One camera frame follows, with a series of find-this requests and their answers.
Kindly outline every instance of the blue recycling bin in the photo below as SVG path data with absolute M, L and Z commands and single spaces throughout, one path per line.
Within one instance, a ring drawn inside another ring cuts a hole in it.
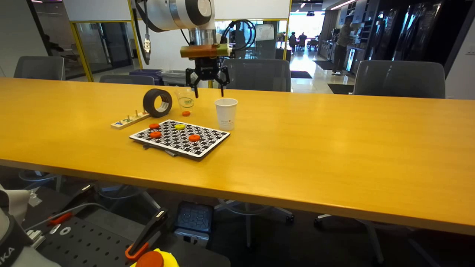
M 151 76 L 155 80 L 156 86 L 164 85 L 161 69 L 136 69 L 129 72 L 129 75 Z

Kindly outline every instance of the clear plastic cup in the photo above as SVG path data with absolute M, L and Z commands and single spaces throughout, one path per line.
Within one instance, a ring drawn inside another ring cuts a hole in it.
M 216 105 L 220 130 L 230 131 L 234 129 L 234 118 L 236 117 L 238 101 L 232 98 L 222 98 L 216 100 L 214 104 Z
M 193 106 L 195 105 L 195 93 L 190 88 L 179 88 L 175 91 L 178 99 L 181 114 L 190 116 L 193 114 Z

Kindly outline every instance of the black floor mat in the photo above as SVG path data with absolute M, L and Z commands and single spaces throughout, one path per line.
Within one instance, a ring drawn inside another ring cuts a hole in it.
M 326 60 L 314 60 L 314 62 L 319 65 L 322 69 L 333 69 L 333 63 Z
M 339 95 L 347 95 L 348 93 L 352 93 L 354 89 L 353 85 L 328 84 L 328 86 L 334 94 Z
M 306 71 L 291 71 L 290 77 L 292 78 L 302 78 L 302 79 L 311 79 L 312 76 Z

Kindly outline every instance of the ceiling light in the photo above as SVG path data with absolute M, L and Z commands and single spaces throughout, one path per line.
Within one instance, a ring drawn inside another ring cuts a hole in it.
M 350 3 L 353 3 L 353 2 L 356 2 L 356 1 L 357 1 L 357 0 L 349 0 L 349 1 L 346 1 L 346 2 L 344 2 L 344 3 L 341 4 L 341 5 L 338 5 L 338 6 L 334 7 L 334 8 L 331 8 L 330 10 L 339 9 L 339 8 L 342 7 L 342 6 L 346 6 L 346 5 L 348 5 L 348 4 L 350 4 Z

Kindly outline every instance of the white paper cup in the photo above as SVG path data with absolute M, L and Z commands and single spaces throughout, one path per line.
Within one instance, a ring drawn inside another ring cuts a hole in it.
M 236 106 L 238 101 L 232 98 L 222 98 L 214 102 L 218 113 L 219 129 L 229 131 L 234 129 L 234 117 L 236 116 Z

